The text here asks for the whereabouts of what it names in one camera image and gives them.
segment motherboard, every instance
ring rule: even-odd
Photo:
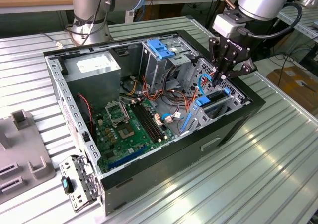
[[[148,100],[135,104],[114,102],[94,116],[97,121],[98,166],[108,172],[174,139],[164,124],[156,123]]]

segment slotted aluminum surface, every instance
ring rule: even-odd
[[[309,37],[310,39],[315,38],[315,41],[318,42],[318,29],[313,26],[313,23],[315,21],[318,21],[318,9],[308,9],[304,7],[302,7],[302,9],[302,18],[294,28],[306,35],[307,37]],[[282,11],[279,12],[277,16],[277,18],[289,25],[291,25],[294,22],[296,17],[297,10],[293,7],[287,7],[282,9]]]
[[[186,17],[110,27],[115,39],[176,29],[208,47],[207,31]],[[50,35],[73,46],[63,32]],[[0,205],[0,223],[306,223],[317,209],[317,120],[254,73],[243,80],[266,104],[230,142],[106,218],[97,202],[75,214],[58,164],[76,150],[42,55],[54,44],[32,35],[1,39],[0,48],[0,118],[30,111],[57,171]]]

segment blue plastic latch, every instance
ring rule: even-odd
[[[64,180],[63,180],[63,187],[64,187],[64,188],[67,188],[67,186],[68,186],[68,183],[67,183],[66,179],[64,179]]]
[[[227,94],[227,95],[230,95],[231,93],[231,90],[229,88],[224,88],[224,92]]]
[[[210,102],[210,99],[207,98],[206,96],[201,96],[195,100],[195,104],[197,104],[199,107],[209,102]]]
[[[159,39],[149,40],[147,44],[160,59],[171,58],[175,55],[175,53],[171,52]]]

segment computer chassis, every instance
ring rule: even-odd
[[[62,185],[75,212],[98,200],[104,207],[105,215],[109,215],[225,144],[265,103],[239,78],[227,80],[227,83],[223,84],[221,89],[229,84],[231,89],[244,96],[245,104],[240,109],[218,117],[213,122],[195,129],[195,131],[189,130],[186,134],[180,135],[171,142],[149,153],[140,155],[128,163],[106,173],[103,172],[97,164],[101,158],[101,153],[93,138],[93,133],[96,131],[92,131],[86,125],[87,121],[82,116],[83,112],[79,111],[75,95],[72,94],[69,84],[65,80],[65,76],[68,74],[65,61],[100,52],[106,54],[111,48],[121,48],[123,46],[129,48],[129,46],[134,47],[134,45],[143,44],[143,49],[139,50],[142,53],[140,55],[140,63],[142,64],[145,53],[153,52],[144,50],[146,42],[150,39],[164,40],[167,38],[180,38],[184,41],[183,45],[186,45],[187,49],[194,53],[195,58],[190,59],[191,63],[196,64],[200,60],[201,63],[205,61],[212,64],[209,62],[209,52],[185,31],[141,36],[44,53],[58,104],[75,145],[80,151],[79,156],[68,157],[60,164],[63,176]],[[114,63],[112,70],[114,74],[117,69],[120,69],[120,66],[118,66],[119,68],[117,66],[118,64]],[[142,71],[141,65],[138,70],[127,71],[125,68],[121,68],[121,70],[121,77],[131,75],[136,71],[139,75],[140,73],[147,73]],[[120,79],[116,76],[118,74],[112,76],[115,79],[114,82],[118,82],[118,79]]]

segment cardboard box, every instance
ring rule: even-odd
[[[281,69],[276,69],[267,78],[278,84]],[[318,82],[308,76],[300,67],[284,68],[279,88],[312,115],[318,113]]]

